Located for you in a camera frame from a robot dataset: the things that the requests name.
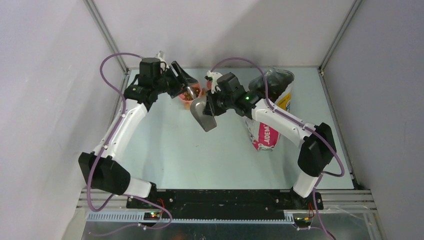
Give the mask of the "metal food scoop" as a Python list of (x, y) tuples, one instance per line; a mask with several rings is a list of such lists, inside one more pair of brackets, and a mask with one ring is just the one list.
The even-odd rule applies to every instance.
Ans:
[(205, 114), (207, 105), (207, 94), (203, 88), (200, 90), (197, 98), (194, 98), (189, 105), (191, 115), (205, 132), (209, 132), (217, 127), (214, 116)]

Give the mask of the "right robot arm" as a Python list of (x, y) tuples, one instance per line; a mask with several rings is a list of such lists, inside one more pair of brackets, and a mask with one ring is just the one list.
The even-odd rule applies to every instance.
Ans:
[(332, 129), (326, 123), (314, 125), (266, 99), (258, 91), (246, 91), (233, 73), (221, 74), (208, 71), (205, 78), (211, 82), (206, 95), (203, 115), (217, 117), (228, 110), (263, 123), (290, 140), (300, 149), (297, 165), (300, 173), (294, 183), (291, 204), (304, 209), (311, 202), (314, 187), (324, 168), (337, 157)]

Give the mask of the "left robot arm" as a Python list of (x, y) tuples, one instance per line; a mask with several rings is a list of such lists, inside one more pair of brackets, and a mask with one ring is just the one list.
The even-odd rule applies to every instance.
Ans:
[(159, 95), (172, 99), (186, 92), (198, 81), (173, 61), (146, 57), (139, 63), (139, 73), (124, 91), (118, 113), (100, 143), (90, 153), (78, 158), (86, 184), (114, 195), (137, 196), (145, 208), (153, 208), (158, 194), (153, 183), (131, 175), (124, 168), (124, 152), (141, 120), (148, 114)]

